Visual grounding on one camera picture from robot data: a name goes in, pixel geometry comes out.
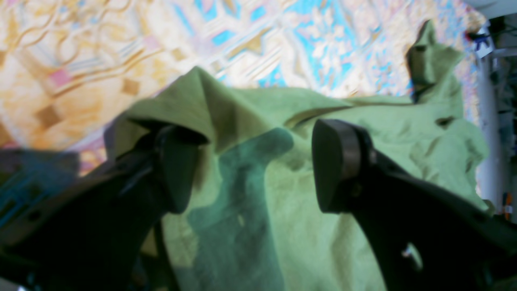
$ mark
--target green cloth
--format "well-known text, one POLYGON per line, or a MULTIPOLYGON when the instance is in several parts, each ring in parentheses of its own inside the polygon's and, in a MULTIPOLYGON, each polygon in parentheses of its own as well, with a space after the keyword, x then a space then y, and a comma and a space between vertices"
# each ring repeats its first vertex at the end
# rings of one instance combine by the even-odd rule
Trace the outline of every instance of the green cloth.
POLYGON ((488 148, 480 130, 462 118, 453 76, 462 54, 436 43, 431 23, 415 46, 410 67, 417 104, 409 96, 342 100, 305 89, 233 89, 194 68, 127 111, 116 125, 117 154, 154 121, 209 141, 200 148, 187 211, 163 219, 183 290, 385 288, 354 217, 318 208, 311 161, 318 118, 365 127, 377 149, 409 173, 487 209, 475 192, 475 168, 488 148))

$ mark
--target hole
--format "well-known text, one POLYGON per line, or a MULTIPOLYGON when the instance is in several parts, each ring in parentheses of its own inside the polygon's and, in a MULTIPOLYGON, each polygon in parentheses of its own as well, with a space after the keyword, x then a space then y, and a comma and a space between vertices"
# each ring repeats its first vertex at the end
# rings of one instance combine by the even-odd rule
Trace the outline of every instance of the hole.
POLYGON ((41 217, 41 212, 39 210, 36 210, 33 213, 29 214, 29 221, 34 222, 34 221, 40 219, 40 217, 41 217))
POLYGON ((406 249, 402 251, 402 257, 404 257, 411 268, 417 272, 421 272, 423 269, 422 256, 418 252, 416 246, 412 243, 408 243, 406 249))

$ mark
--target green fabric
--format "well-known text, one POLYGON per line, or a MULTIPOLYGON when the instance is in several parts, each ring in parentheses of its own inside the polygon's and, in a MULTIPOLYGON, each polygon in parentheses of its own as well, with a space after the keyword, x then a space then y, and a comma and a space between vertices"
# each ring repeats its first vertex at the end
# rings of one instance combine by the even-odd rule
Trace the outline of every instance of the green fabric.
POLYGON ((417 104, 409 96, 339 100, 304 89, 239 90, 194 68, 127 111, 119 120, 117 154, 130 149, 150 121, 187 127, 209 141, 200 148, 187 211, 163 219, 182 289, 385 288, 353 216, 318 208, 311 162, 318 118, 365 127, 375 146, 409 173, 487 209, 476 195, 474 173, 488 148, 480 130, 462 119, 453 76, 462 55, 436 43, 431 23, 416 45, 410 67, 415 85, 426 88, 417 104))

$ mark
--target colorful patterned fabric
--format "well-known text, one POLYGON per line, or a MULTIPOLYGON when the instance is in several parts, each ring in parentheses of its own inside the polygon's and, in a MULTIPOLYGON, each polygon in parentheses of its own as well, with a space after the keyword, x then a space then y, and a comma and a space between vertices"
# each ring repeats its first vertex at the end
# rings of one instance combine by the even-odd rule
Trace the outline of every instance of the colorful patterned fabric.
MULTIPOLYGON (((478 121, 464 32, 483 20, 461 0, 0 0, 0 13, 0 148, 78 153, 81 176, 106 159, 106 125, 195 65, 238 88, 410 94, 405 54, 427 19, 467 52, 457 76, 465 116, 478 121)), ((6 205, 28 174, 4 176, 0 210, 13 214, 6 205)))

